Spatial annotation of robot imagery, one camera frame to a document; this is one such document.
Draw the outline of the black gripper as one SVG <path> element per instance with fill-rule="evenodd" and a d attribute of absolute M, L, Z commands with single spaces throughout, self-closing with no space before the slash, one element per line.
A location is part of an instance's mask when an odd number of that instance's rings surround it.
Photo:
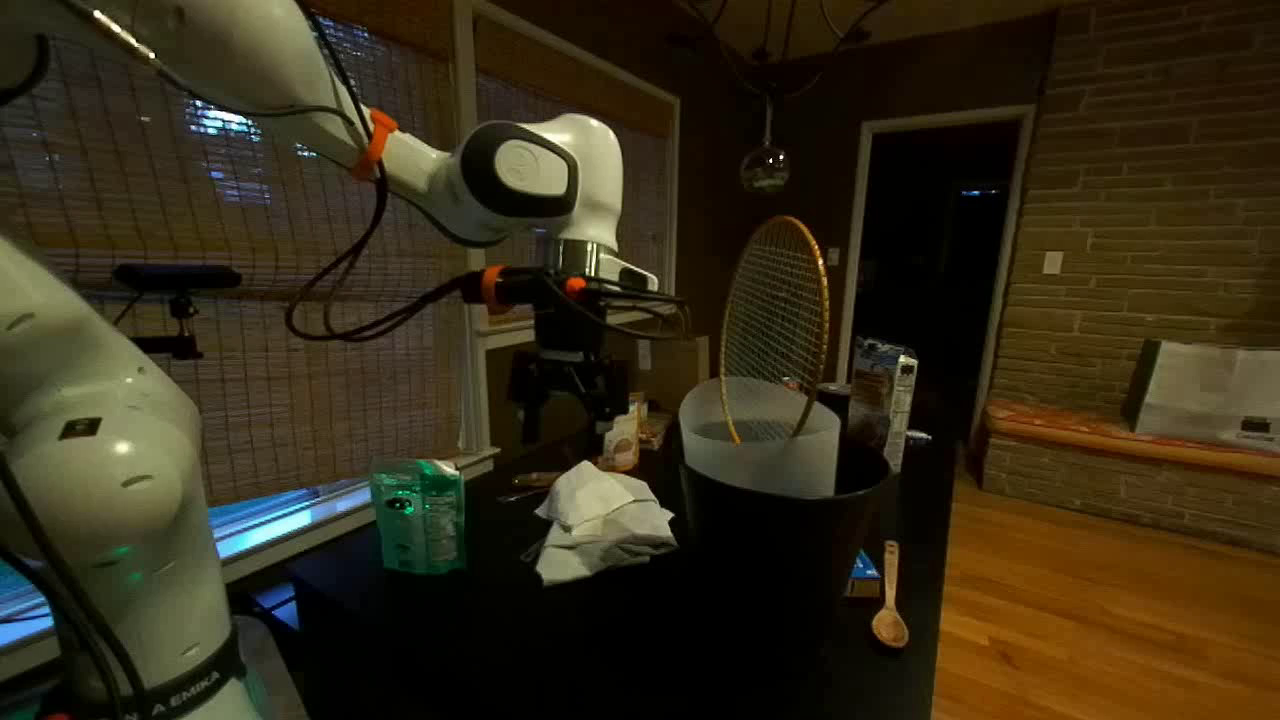
<path fill-rule="evenodd" d="M 613 422 L 626 409 L 626 372 L 602 357 L 613 332 L 609 311 L 638 311 L 669 319 L 679 297 L 654 291 L 638 274 L 596 279 L 581 274 L 518 268 L 513 301 L 533 310 L 533 354 L 513 366 L 513 405 L 518 435 L 542 435 L 542 409 L 553 396 L 573 396 L 589 425 Z"/>

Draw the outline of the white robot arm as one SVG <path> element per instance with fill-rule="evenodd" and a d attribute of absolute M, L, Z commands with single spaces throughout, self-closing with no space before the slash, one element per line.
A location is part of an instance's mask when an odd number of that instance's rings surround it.
<path fill-rule="evenodd" d="M 183 91 L 489 249 L 540 233 L 621 279 L 624 152 L 585 112 L 435 148 L 325 57 L 294 0 L 0 0 L 2 91 L 99 37 Z M 206 527 L 198 411 L 70 284 L 0 239 L 2 560 L 55 609 L 67 720 L 261 720 Z"/>

